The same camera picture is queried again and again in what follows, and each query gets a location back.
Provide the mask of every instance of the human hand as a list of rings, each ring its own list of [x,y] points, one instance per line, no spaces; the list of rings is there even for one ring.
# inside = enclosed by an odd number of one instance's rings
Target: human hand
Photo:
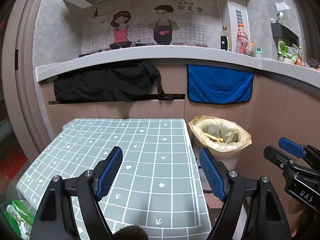
[[[292,198],[290,201],[289,201],[289,214],[297,214],[300,212],[299,216],[296,218],[296,220],[294,221],[292,227],[291,227],[291,237],[294,237],[298,230],[299,230],[299,224],[300,224],[300,221],[301,221],[301,218],[303,216],[303,210],[304,210],[304,206],[299,203],[298,201],[296,201],[294,198]]]

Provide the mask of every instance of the black apron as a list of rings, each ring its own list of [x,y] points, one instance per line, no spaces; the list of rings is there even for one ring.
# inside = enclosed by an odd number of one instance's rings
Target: black apron
[[[149,94],[157,82],[158,94]],[[161,75],[150,64],[123,61],[91,66],[63,73],[54,81],[54,104],[139,100],[175,100],[185,95],[165,94],[161,87]]]
[[[166,26],[159,25],[160,19],[157,21],[155,27],[153,28],[153,38],[158,45],[170,45],[172,41],[172,25],[170,20],[169,24]]]

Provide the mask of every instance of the orange bottle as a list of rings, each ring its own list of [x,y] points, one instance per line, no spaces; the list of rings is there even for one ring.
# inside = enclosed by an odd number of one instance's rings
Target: orange bottle
[[[248,55],[249,41],[248,41],[248,36],[245,33],[245,30],[243,28],[243,23],[238,24],[236,39],[237,39],[237,52],[240,54]]]

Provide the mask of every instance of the plastic bottle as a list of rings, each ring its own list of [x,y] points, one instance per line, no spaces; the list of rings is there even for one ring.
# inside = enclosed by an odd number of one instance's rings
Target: plastic bottle
[[[231,38],[230,33],[227,31],[227,27],[222,27],[221,36],[221,49],[231,51]]]
[[[299,52],[299,56],[298,56],[298,58],[297,58],[297,61],[296,61],[296,65],[298,65],[298,66],[304,66],[304,61],[303,61],[303,55],[302,55],[302,47],[299,47],[299,50],[298,50],[298,52]]]
[[[262,59],[262,49],[256,48],[256,58]]]
[[[236,33],[237,39],[237,52],[240,54],[248,55],[248,36],[244,31],[243,23],[238,24],[238,30]]]
[[[250,43],[249,48],[248,48],[248,55],[250,57],[255,57],[256,56],[256,48],[254,47],[253,43]]]

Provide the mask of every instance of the cartoon boy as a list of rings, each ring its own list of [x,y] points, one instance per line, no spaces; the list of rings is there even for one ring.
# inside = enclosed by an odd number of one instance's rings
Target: cartoon boy
[[[158,45],[170,45],[172,41],[172,31],[178,30],[179,26],[167,18],[168,13],[174,11],[170,5],[159,5],[155,8],[156,13],[159,15],[159,20],[153,21],[148,26],[153,29],[153,38]]]

